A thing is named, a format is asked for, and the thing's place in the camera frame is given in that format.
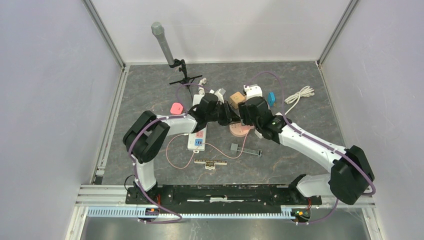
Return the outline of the tan cube adapter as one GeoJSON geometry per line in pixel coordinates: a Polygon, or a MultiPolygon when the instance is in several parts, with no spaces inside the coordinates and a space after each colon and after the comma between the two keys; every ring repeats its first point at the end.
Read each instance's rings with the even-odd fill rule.
{"type": "Polygon", "coordinates": [[[232,108],[238,109],[239,104],[243,103],[245,100],[246,100],[245,95],[237,91],[229,97],[229,104],[231,105],[232,108]]]}

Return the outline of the light blue cube adapter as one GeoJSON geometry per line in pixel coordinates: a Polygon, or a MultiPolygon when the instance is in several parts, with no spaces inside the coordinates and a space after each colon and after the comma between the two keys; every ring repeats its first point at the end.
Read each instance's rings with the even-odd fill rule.
{"type": "Polygon", "coordinates": [[[274,107],[276,105],[276,97],[274,92],[270,91],[267,95],[267,103],[270,107],[274,107]]]}

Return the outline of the small white USB power strip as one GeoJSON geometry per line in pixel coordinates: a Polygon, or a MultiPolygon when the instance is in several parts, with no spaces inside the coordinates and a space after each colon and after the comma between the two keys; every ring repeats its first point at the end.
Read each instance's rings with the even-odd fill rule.
{"type": "Polygon", "coordinates": [[[255,135],[259,138],[259,139],[263,139],[264,137],[263,137],[263,135],[260,133],[260,132],[258,132],[256,129],[254,130],[254,133],[255,133],[255,135]]]}

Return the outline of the pink round socket tower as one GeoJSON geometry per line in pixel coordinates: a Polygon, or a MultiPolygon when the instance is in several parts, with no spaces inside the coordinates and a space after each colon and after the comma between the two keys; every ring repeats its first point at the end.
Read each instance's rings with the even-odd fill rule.
{"type": "Polygon", "coordinates": [[[229,131],[230,133],[238,138],[243,138],[245,137],[250,130],[254,129],[253,126],[250,125],[242,125],[240,122],[239,123],[233,123],[229,125],[229,131]]]}

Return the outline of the pink plug adapter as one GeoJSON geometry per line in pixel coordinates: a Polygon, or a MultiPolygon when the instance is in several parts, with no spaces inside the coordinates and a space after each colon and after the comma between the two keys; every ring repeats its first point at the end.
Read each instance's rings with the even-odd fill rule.
{"type": "Polygon", "coordinates": [[[184,111],[184,107],[179,102],[174,102],[170,108],[171,115],[181,115],[184,111]]]}

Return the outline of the long white power strip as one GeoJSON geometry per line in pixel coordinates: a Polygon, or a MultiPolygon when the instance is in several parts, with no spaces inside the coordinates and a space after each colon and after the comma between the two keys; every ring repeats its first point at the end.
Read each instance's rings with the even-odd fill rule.
{"type": "Polygon", "coordinates": [[[206,135],[207,135],[207,126],[205,126],[203,129],[195,133],[190,133],[188,135],[187,149],[189,151],[193,151],[194,153],[205,151],[206,135]]]}

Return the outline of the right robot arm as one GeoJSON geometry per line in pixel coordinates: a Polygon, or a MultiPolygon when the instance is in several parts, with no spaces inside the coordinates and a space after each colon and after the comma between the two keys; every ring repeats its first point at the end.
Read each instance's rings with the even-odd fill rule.
{"type": "Polygon", "coordinates": [[[302,204],[309,197],[334,196],[354,205],[361,196],[376,189],[375,179],[365,152],[358,146],[350,148],[325,141],[301,129],[284,114],[273,114],[263,97],[252,97],[238,105],[241,121],[255,127],[264,139],[294,149],[318,163],[326,174],[298,176],[289,186],[289,199],[302,204]]]}

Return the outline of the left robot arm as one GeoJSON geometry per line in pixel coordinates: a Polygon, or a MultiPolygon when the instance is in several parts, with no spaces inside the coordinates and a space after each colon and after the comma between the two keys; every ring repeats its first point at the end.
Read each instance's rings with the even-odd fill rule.
{"type": "Polygon", "coordinates": [[[228,126],[240,121],[241,118],[229,102],[220,101],[212,93],[203,95],[187,113],[165,116],[156,115],[150,110],[144,111],[122,138],[133,162],[134,181],[140,188],[137,195],[139,199],[145,204],[151,204],[157,198],[154,158],[167,136],[197,133],[210,122],[228,126]]]}

